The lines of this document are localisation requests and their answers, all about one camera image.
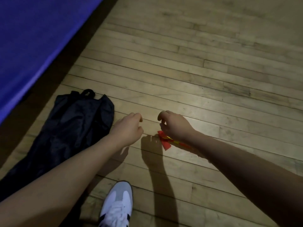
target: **hand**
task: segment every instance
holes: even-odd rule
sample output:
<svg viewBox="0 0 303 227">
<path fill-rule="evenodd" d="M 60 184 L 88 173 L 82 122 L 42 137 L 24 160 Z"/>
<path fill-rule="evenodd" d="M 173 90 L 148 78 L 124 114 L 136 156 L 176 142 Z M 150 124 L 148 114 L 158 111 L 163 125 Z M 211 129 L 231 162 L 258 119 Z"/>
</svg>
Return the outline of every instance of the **hand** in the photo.
<svg viewBox="0 0 303 227">
<path fill-rule="evenodd" d="M 119 119 L 111 129 L 109 135 L 115 137 L 121 148 L 129 146 L 135 143 L 143 134 L 143 128 L 139 126 L 139 122 L 142 121 L 140 113 L 131 113 Z"/>
<path fill-rule="evenodd" d="M 195 132 L 186 118 L 171 111 L 161 111 L 158 115 L 158 121 L 160 120 L 161 130 L 176 141 L 186 143 L 188 137 Z"/>
</svg>

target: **person's right arm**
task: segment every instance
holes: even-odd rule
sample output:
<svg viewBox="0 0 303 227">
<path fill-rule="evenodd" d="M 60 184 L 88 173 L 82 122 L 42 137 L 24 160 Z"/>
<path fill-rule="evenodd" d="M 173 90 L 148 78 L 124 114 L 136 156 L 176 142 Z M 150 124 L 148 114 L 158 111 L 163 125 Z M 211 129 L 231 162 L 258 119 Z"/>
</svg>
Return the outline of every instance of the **person's right arm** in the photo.
<svg viewBox="0 0 303 227">
<path fill-rule="evenodd" d="M 204 135 L 181 115 L 162 111 L 161 129 L 197 149 L 280 226 L 303 226 L 303 178 L 254 154 Z"/>
</svg>

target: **person's left hand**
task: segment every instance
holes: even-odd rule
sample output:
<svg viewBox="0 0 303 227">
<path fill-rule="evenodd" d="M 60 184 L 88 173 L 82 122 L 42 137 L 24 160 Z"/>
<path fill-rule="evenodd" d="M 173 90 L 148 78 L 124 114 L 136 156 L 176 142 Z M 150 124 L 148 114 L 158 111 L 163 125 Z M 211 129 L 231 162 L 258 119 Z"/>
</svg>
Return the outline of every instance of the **person's left hand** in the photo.
<svg viewBox="0 0 303 227">
<path fill-rule="evenodd" d="M 131 113 L 119 119 L 110 131 L 110 135 L 115 137 L 121 148 L 135 143 L 143 134 L 143 128 L 139 126 L 143 118 L 140 113 Z"/>
</svg>

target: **person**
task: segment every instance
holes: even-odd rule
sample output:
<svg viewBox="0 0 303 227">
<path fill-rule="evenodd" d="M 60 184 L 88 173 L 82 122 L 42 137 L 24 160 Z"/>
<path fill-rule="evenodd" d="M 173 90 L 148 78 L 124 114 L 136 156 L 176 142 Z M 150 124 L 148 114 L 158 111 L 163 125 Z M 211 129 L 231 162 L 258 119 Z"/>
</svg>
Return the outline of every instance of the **person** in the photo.
<svg viewBox="0 0 303 227">
<path fill-rule="evenodd" d="M 208 137 L 179 114 L 162 111 L 161 129 L 206 157 L 280 226 L 303 226 L 303 178 L 251 153 Z M 140 139 L 142 116 L 131 113 L 95 145 L 66 160 L 0 203 L 0 226 L 59 226 L 109 158 Z M 104 201 L 100 226 L 128 226 L 132 191 L 118 182 Z"/>
</svg>

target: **forearm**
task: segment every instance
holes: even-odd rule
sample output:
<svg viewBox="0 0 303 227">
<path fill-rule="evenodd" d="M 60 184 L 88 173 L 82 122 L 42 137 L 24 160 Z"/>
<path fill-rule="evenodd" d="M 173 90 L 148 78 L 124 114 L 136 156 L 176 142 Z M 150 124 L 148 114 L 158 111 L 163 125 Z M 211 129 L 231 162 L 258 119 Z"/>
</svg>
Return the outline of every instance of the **forearm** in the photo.
<svg viewBox="0 0 303 227">
<path fill-rule="evenodd" d="M 187 144 L 198 149 L 247 198 L 281 226 L 301 223 L 303 178 L 256 155 L 194 132 Z"/>
<path fill-rule="evenodd" d="M 108 135 L 11 195 L 0 203 L 0 226 L 58 226 L 119 148 Z"/>
</svg>

